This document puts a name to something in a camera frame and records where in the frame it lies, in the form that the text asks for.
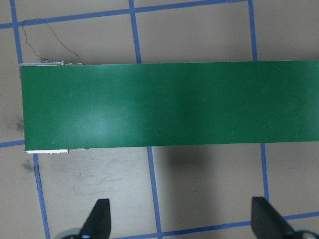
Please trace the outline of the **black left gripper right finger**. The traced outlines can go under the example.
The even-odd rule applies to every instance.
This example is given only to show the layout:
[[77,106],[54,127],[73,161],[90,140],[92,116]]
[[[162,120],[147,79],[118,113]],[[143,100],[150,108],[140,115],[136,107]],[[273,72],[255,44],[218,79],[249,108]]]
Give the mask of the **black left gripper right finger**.
[[252,198],[251,229],[257,239],[293,239],[296,235],[264,197]]

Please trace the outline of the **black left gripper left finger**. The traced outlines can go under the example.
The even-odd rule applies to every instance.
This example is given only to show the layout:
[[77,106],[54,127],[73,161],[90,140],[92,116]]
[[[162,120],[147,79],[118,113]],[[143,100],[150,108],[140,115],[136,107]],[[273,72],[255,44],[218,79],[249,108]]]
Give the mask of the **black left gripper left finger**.
[[109,199],[98,199],[80,230],[80,239],[108,239],[111,234]]

